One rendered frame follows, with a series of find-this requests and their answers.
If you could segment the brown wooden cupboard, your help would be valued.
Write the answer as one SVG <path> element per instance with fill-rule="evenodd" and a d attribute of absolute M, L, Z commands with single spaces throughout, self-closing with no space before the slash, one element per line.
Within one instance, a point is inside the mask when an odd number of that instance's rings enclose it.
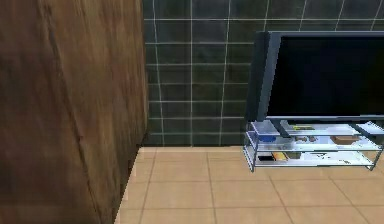
<path fill-rule="evenodd" d="M 148 123 L 142 0 L 0 0 L 0 224 L 114 224 Z"/>

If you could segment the glass television stand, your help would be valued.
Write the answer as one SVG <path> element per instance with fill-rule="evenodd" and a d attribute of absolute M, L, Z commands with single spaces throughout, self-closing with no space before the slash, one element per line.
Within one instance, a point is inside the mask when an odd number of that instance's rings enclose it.
<path fill-rule="evenodd" d="M 258 167 L 360 166 L 374 169 L 384 153 L 384 128 L 365 124 L 297 124 L 315 130 L 293 130 L 286 121 L 250 122 L 246 125 L 243 152 L 251 170 Z M 271 143 L 259 135 L 276 136 Z M 334 136 L 359 136 L 351 145 L 338 145 Z M 283 152 L 287 161 L 259 161 L 258 156 Z"/>

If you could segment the black television set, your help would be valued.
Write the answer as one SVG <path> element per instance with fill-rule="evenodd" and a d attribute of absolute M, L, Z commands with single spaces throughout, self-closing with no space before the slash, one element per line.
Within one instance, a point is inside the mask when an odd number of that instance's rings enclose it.
<path fill-rule="evenodd" d="M 384 31 L 257 31 L 245 119 L 384 135 Z"/>

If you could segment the brown box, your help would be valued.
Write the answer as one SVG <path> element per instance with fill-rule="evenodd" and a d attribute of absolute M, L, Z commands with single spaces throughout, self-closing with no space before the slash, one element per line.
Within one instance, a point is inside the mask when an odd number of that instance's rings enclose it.
<path fill-rule="evenodd" d="M 334 136 L 332 141 L 338 145 L 351 145 L 359 139 L 359 136 Z"/>

